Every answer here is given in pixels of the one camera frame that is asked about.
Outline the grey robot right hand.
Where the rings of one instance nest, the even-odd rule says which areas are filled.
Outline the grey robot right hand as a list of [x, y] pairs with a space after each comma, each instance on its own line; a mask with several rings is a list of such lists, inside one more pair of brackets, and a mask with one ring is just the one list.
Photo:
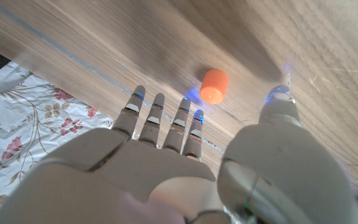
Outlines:
[[0, 223], [358, 223], [346, 173], [302, 127], [286, 85], [235, 135], [218, 174], [201, 160], [203, 112], [185, 126], [188, 98], [162, 147], [162, 94], [132, 138], [144, 95], [138, 86], [111, 129], [92, 129], [31, 168]]

